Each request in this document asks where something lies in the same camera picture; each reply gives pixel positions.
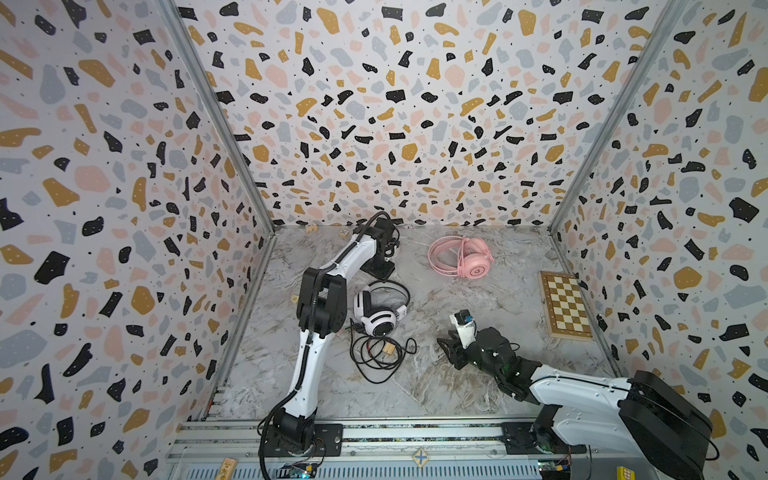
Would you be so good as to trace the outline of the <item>pink headphones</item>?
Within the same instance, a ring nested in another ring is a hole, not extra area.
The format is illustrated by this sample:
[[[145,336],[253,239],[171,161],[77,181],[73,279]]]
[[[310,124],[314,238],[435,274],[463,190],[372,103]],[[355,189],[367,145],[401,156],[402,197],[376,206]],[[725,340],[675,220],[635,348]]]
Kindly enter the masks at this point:
[[[494,262],[484,240],[462,236],[437,239],[430,245],[427,259],[440,275],[471,280],[486,276]]]

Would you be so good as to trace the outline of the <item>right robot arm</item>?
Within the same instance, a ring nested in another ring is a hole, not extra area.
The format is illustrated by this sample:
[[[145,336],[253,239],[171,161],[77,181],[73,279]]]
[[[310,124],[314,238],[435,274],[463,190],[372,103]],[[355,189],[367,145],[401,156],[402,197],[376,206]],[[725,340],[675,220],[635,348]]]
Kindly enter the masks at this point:
[[[473,366],[498,389],[540,406],[530,429],[535,445],[603,447],[643,456],[672,479],[701,479],[713,449],[713,424],[655,374],[631,378],[564,372],[519,356],[511,341],[488,327],[464,335],[457,329],[437,341],[457,370]]]

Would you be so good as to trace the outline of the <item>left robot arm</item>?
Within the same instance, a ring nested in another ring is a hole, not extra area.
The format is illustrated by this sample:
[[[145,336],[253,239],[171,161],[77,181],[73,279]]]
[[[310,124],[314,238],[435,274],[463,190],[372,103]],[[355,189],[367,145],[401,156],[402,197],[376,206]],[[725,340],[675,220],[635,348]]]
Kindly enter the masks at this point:
[[[407,314],[410,292],[390,279],[398,246],[394,221],[378,212],[354,229],[351,240],[329,262],[304,271],[296,310],[297,364],[291,389],[257,427],[261,456],[272,456],[275,450],[300,455],[315,444],[320,380],[328,349],[347,321],[349,279],[360,271],[374,278],[354,303],[355,318],[366,334],[385,339]]]

